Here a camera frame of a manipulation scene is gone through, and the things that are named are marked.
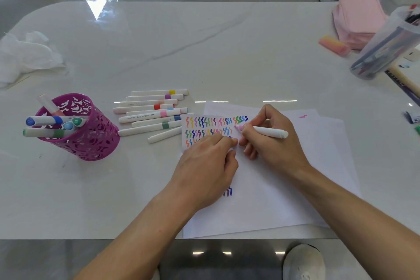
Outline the person's right hand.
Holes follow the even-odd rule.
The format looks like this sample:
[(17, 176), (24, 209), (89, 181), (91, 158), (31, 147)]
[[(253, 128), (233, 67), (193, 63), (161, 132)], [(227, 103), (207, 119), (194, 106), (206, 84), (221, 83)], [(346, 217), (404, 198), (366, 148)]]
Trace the person's right hand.
[(289, 133), (286, 139), (263, 136), (258, 156), (276, 174), (289, 181), (305, 179), (316, 172), (305, 156), (298, 135), (291, 121), (270, 104), (265, 104), (258, 115), (242, 132), (256, 132), (252, 126), (282, 129)]

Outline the person's left hand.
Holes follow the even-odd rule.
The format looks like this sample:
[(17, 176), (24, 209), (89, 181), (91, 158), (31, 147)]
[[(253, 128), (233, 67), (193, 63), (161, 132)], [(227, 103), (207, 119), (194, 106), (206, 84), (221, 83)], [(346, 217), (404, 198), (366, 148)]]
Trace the person's left hand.
[(236, 138), (213, 134), (182, 154), (168, 187), (190, 216), (215, 203), (227, 190), (225, 158), (237, 145)]

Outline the pink-tipped white felt pen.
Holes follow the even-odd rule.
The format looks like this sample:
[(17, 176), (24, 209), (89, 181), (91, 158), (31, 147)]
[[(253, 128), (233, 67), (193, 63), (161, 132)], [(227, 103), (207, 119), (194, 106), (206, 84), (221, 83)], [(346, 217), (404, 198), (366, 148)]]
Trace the pink-tipped white felt pen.
[(266, 128), (266, 127), (257, 127), (252, 126), (255, 131), (261, 135), (272, 137), (272, 138), (279, 138), (279, 139), (286, 139), (289, 133), (282, 129), (274, 129), (274, 128)]

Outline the small card with coloured squiggles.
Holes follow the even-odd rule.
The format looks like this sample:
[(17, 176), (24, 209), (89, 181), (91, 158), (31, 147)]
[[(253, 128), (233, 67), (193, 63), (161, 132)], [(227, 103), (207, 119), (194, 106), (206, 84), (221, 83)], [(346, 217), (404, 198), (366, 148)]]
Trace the small card with coloured squiggles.
[(250, 117), (246, 114), (235, 116), (218, 116), (203, 114), (181, 115), (181, 146), (182, 151), (187, 150), (204, 137), (221, 134), (230, 138), (239, 137), (235, 128), (237, 125), (246, 123)]

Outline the person's right forearm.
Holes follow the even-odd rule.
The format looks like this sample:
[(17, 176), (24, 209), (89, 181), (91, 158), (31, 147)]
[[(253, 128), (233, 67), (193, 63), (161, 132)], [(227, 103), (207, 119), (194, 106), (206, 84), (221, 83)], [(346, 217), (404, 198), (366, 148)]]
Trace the person's right forearm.
[(420, 235), (308, 164), (288, 177), (372, 280), (420, 280)]

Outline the person's left forearm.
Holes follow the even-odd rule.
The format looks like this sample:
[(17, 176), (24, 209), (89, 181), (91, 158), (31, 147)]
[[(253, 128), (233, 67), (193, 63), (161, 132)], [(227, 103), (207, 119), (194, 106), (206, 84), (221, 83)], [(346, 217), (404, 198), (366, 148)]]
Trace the person's left forearm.
[(165, 188), (74, 280), (151, 280), (165, 250), (201, 204), (197, 193)]

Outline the white paper sheet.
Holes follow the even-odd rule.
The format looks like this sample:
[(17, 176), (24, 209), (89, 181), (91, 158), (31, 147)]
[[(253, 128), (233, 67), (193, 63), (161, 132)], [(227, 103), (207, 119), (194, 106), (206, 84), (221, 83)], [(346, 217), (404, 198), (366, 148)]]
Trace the white paper sheet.
[[(357, 196), (360, 183), (354, 167), (344, 122), (319, 116), (315, 109), (281, 111), (293, 123), (302, 149), (310, 164), (333, 182)], [(279, 227), (314, 224), (327, 227), (326, 222), (307, 200), (284, 178), (279, 213)]]
[(313, 224), (327, 227), (315, 209), (261, 160), (249, 160), (236, 148), (238, 170), (230, 187), (213, 205), (195, 214), (184, 238), (202, 238)]

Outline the row of white markers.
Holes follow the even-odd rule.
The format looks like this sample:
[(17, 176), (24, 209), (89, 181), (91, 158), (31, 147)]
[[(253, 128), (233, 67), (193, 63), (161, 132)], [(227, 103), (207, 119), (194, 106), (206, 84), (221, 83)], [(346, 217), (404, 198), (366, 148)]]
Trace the row of white markers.
[(169, 130), (162, 137), (149, 138), (149, 143), (177, 135), (181, 132), (181, 115), (188, 108), (178, 103), (189, 94), (188, 90), (133, 91), (124, 101), (115, 102), (113, 113), (118, 115), (120, 124), (130, 124), (130, 128), (119, 130), (121, 137)]

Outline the person's white shoe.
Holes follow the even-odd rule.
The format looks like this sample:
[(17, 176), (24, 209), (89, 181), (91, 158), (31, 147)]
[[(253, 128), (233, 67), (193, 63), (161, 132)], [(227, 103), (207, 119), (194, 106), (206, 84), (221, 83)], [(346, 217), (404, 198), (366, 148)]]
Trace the person's white shoe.
[(299, 244), (285, 255), (282, 280), (326, 280), (322, 253), (308, 244)]

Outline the pink and yellow eraser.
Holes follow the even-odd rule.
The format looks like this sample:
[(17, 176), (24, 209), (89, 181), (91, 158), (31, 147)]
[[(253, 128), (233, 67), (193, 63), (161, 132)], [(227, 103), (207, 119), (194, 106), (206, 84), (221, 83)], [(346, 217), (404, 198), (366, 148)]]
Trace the pink and yellow eraser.
[(318, 44), (341, 57), (348, 56), (352, 49), (331, 35), (325, 35), (318, 40)]

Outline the purple cut-out pen holder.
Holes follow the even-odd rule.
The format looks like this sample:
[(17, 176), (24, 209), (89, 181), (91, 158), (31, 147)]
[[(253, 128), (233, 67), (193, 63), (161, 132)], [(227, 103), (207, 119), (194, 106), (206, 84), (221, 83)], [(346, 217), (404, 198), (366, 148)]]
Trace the purple cut-out pen holder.
[[(119, 145), (118, 127), (114, 125), (92, 102), (80, 93), (67, 93), (51, 99), (65, 114), (60, 117), (81, 117), (86, 123), (74, 127), (76, 134), (66, 138), (39, 138), (49, 142), (85, 161), (101, 160), (110, 155)], [(51, 116), (42, 106), (35, 116)]]

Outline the dark-green-banded white marker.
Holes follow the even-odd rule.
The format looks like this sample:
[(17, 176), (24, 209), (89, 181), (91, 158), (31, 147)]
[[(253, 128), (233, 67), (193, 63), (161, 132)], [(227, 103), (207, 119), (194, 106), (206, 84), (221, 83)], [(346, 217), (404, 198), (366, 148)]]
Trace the dark-green-banded white marker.
[(23, 130), (23, 136), (27, 138), (61, 139), (76, 133), (77, 130), (73, 129), (25, 128)]

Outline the pink-banded white marker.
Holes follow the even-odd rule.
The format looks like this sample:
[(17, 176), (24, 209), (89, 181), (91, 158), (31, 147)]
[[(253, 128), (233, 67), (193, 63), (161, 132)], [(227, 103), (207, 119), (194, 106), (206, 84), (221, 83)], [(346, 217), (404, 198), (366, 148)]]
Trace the pink-banded white marker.
[(37, 97), (38, 101), (52, 116), (65, 116), (60, 108), (45, 94)]

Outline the blue-capped white marker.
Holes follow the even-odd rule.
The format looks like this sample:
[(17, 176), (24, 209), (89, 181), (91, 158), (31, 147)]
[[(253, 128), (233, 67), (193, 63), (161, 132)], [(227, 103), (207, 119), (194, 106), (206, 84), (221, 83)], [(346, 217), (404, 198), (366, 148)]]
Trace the blue-capped white marker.
[(60, 116), (33, 116), (25, 120), (27, 126), (46, 126), (63, 124), (65, 121)]

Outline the crumpled white tissue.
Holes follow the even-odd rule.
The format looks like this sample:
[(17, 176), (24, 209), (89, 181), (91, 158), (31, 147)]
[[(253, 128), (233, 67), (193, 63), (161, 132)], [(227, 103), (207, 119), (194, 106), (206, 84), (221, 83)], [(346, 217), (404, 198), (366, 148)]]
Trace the crumpled white tissue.
[(69, 71), (63, 55), (43, 33), (26, 33), (22, 40), (7, 33), (0, 39), (0, 90), (13, 86), (24, 75), (44, 70)]

